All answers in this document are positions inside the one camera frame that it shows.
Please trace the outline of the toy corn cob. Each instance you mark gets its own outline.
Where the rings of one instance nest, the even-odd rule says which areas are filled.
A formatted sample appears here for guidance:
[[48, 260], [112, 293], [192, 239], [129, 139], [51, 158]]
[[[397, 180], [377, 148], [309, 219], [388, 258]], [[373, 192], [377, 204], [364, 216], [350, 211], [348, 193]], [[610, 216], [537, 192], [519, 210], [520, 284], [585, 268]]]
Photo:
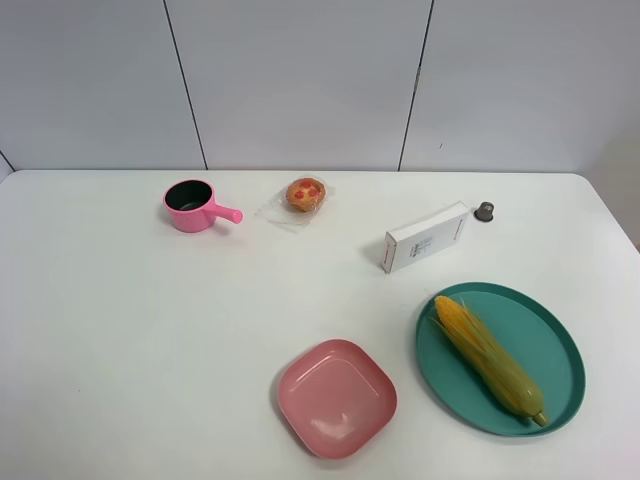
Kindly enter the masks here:
[[544, 396], [529, 374], [468, 307], [435, 297], [437, 326], [480, 375], [496, 400], [513, 415], [540, 427], [549, 423]]

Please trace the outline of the clear plastic muffin wrapper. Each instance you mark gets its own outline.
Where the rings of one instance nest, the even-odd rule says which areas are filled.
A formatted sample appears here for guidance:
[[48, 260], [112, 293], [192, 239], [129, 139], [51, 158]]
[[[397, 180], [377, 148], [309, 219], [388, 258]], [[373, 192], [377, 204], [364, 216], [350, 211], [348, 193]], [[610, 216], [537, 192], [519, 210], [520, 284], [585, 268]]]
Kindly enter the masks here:
[[[304, 213], [290, 207], [287, 204], [285, 199], [285, 193], [288, 186], [292, 182], [305, 177], [310, 177], [310, 178], [319, 180], [325, 185], [325, 188], [326, 188], [326, 197], [323, 203], [321, 204], [321, 206], [317, 210], [313, 212], [308, 212], [308, 213]], [[319, 214], [324, 204], [332, 196], [335, 195], [335, 189], [332, 186], [328, 185], [320, 177], [312, 176], [312, 175], [298, 177], [292, 182], [284, 186], [280, 191], [272, 195], [262, 206], [260, 206], [257, 209], [255, 216], [285, 231], [288, 231], [291, 233], [298, 233], [304, 230], [306, 227], [308, 227], [312, 223], [315, 217]]]

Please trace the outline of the muffin with red toppings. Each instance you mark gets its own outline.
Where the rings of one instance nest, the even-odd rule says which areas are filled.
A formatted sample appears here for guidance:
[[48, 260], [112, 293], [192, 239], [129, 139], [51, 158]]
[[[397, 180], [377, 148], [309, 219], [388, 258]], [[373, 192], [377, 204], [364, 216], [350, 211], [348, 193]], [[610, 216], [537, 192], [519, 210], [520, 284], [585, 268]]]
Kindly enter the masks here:
[[287, 204], [304, 213], [317, 210], [326, 197], [325, 185], [314, 178], [305, 177], [292, 182], [285, 193]]

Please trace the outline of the white cardboard box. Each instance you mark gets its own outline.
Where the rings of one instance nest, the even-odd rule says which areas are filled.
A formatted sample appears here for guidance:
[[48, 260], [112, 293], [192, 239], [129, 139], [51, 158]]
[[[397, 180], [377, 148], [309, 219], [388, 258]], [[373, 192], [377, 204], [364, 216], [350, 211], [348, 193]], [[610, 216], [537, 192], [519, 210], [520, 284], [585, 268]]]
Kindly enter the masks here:
[[403, 269], [458, 243], [470, 208], [462, 202], [386, 232], [381, 267], [386, 274]]

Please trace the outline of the square pink plate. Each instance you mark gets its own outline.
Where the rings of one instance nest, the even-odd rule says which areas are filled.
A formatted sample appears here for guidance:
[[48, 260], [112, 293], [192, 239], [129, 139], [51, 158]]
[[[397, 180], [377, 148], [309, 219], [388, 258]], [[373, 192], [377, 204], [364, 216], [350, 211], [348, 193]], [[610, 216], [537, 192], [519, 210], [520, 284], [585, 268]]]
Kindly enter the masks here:
[[318, 344], [282, 374], [279, 409], [315, 456], [344, 459], [393, 418], [397, 393], [391, 379], [358, 345], [344, 339]]

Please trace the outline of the round teal plate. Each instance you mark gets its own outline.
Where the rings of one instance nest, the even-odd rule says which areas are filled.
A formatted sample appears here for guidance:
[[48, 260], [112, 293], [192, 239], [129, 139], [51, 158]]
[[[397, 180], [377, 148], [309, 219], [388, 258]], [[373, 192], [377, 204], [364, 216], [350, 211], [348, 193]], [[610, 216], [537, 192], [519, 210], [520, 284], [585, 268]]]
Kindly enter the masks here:
[[436, 397], [465, 423], [487, 433], [533, 437], [567, 424], [580, 409], [586, 372], [579, 349], [562, 323], [543, 305], [512, 288], [465, 282], [439, 292], [471, 309], [518, 361], [544, 395], [549, 423], [543, 427], [502, 406], [477, 371], [436, 325], [431, 298], [416, 325], [416, 361]]

